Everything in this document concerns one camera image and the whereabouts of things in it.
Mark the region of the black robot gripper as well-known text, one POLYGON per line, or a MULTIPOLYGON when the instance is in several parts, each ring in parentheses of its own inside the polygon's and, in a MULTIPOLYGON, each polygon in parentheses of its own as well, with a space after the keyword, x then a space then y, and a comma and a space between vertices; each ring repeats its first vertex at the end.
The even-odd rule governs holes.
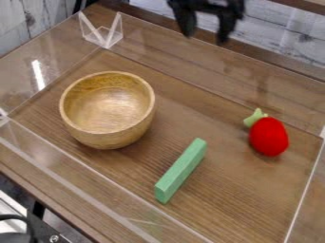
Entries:
POLYGON ((217 43, 224 45, 236 30, 238 14, 245 13, 245 0, 167 0, 167 5, 174 9, 177 23, 183 35, 190 38, 197 27, 195 11, 218 13, 220 28, 217 43))

